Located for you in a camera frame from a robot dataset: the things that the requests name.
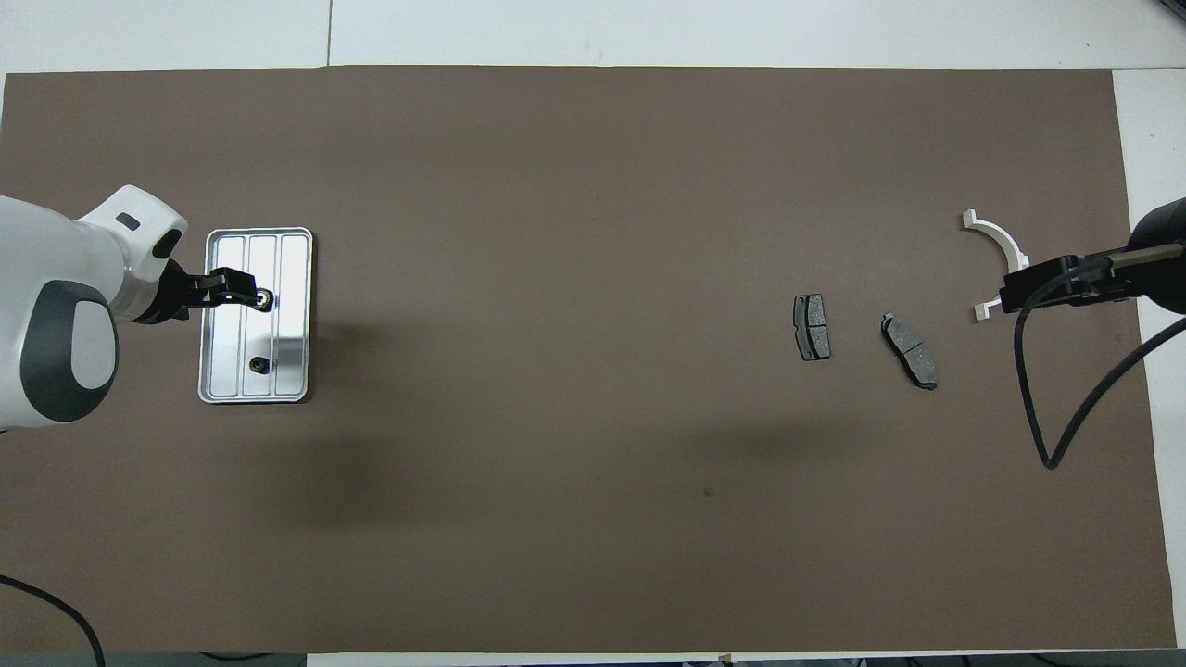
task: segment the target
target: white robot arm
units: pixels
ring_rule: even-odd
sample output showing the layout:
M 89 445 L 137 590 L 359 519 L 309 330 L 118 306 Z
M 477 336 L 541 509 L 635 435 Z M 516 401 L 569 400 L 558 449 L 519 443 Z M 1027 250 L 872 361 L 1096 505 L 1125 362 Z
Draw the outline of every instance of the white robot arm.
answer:
M 77 221 L 0 197 L 0 431 L 95 409 L 119 366 L 117 320 L 155 324 L 185 319 L 189 307 L 270 305 L 242 272 L 181 271 L 170 256 L 186 227 L 132 185 Z

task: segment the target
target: gray brake pad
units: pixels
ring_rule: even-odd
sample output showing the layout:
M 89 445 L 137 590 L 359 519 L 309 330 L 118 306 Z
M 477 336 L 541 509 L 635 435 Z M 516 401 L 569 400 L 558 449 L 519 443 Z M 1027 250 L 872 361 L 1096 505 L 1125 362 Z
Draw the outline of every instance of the gray brake pad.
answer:
M 823 313 L 823 294 L 795 297 L 795 341 L 803 361 L 820 361 L 831 356 L 828 339 L 828 319 Z
M 910 375 L 916 387 L 931 390 L 939 386 L 931 350 L 926 349 L 926 344 L 908 324 L 894 317 L 892 312 L 887 312 L 881 318 L 881 335 L 898 355 L 903 368 L 906 369 L 906 374 Z

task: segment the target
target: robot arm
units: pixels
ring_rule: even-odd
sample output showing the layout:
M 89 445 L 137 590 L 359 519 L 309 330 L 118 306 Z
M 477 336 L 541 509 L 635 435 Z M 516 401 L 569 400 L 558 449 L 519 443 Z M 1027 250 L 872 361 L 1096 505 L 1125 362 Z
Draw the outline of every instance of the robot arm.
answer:
M 1084 306 L 1147 294 L 1159 306 L 1186 313 L 1186 198 L 1149 211 L 1128 244 L 1090 255 L 1063 255 L 1005 277 L 1001 309 L 1020 311 L 1042 285 L 1069 272 L 1034 307 Z
M 65 216 L 0 197 L 0 431 L 75 421 L 107 395 L 119 367 L 115 323 L 186 319 L 190 307 L 272 297 L 246 273 L 190 275 L 171 259 L 187 223 L 125 185 Z

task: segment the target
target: rectangular tray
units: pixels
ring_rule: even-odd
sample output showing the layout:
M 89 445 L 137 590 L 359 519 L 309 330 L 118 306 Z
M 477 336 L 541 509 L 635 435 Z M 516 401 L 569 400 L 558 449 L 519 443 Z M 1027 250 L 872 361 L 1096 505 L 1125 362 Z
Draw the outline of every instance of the rectangular tray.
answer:
M 225 266 L 275 294 L 270 312 L 224 305 L 202 311 L 198 396 L 208 404 L 295 402 L 308 389 L 313 234 L 304 227 L 216 229 L 206 237 L 206 273 Z M 248 368 L 269 360 L 266 374 Z

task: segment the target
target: white plastic part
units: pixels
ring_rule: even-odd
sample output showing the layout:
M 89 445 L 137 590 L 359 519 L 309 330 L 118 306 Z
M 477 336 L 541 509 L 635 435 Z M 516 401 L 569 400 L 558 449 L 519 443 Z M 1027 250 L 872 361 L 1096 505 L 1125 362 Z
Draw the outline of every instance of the white plastic part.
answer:
M 973 231 L 980 231 L 987 235 L 996 244 L 1001 247 L 1001 252 L 1005 253 L 1005 261 L 1009 266 L 1009 273 L 1014 271 L 1021 271 L 1029 266 L 1029 256 L 1021 252 L 1018 242 L 1013 239 L 1013 235 L 1006 231 L 1001 225 L 993 224 L 987 220 L 980 220 L 976 217 L 976 209 L 968 209 L 963 212 L 963 225 L 964 229 L 971 229 Z M 991 316 L 991 309 L 1001 305 L 1001 296 L 997 294 L 996 298 L 984 301 L 982 304 L 976 304 L 973 306 L 973 313 L 976 316 L 976 322 L 982 322 Z
M 75 305 L 70 371 L 78 386 L 102 387 L 115 373 L 115 328 L 107 309 L 91 301 Z
M 4 286 L 0 290 L 0 431 L 58 424 L 33 407 L 20 375 L 30 318 L 43 287 L 53 280 L 79 282 L 94 287 L 110 301 L 123 277 L 123 252 L 115 236 L 49 209 L 0 197 L 0 285 Z M 114 364 L 115 338 L 110 323 L 101 338 L 88 339 L 85 345 L 102 347 L 103 342 L 111 348 L 109 356 Z M 78 368 L 83 375 L 91 376 L 89 369 Z
M 180 214 L 135 185 L 120 188 L 78 220 L 119 239 L 128 273 L 145 282 L 160 279 L 173 248 L 190 227 Z

